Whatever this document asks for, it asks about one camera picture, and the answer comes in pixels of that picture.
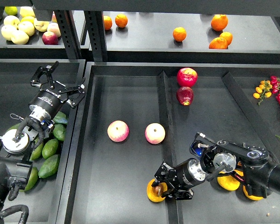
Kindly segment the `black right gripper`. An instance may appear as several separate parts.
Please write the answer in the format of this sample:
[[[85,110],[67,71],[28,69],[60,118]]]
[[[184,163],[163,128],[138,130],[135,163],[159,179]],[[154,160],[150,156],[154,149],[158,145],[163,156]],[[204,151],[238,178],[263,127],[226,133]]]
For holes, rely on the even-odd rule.
[[[194,186],[201,184],[201,174],[198,172],[198,162],[182,162],[175,168],[163,161],[154,174],[154,187],[166,183],[164,197],[175,200],[191,200]]]

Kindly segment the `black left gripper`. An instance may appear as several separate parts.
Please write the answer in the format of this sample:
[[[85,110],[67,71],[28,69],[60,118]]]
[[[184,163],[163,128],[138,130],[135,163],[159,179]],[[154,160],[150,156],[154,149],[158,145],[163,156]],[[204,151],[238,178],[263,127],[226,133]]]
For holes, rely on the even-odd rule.
[[[50,68],[38,67],[30,80],[31,86],[39,87],[38,93],[29,103],[29,108],[33,111],[35,108],[42,109],[45,118],[54,118],[62,105],[67,103],[71,108],[75,108],[85,97],[84,90],[85,77],[83,77],[77,86],[66,87],[58,81],[54,81],[52,73],[58,67],[59,62],[55,63]],[[48,82],[41,83],[42,75],[46,76]]]

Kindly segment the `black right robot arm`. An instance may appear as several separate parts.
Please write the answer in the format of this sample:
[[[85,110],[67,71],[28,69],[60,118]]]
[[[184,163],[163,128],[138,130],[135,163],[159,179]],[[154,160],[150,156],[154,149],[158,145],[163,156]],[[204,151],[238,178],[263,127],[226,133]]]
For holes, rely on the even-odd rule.
[[[197,132],[189,147],[194,155],[176,167],[162,162],[149,187],[159,197],[190,200],[193,187],[217,177],[231,177],[243,185],[248,196],[267,198],[280,194],[280,163],[267,149],[213,141]]]

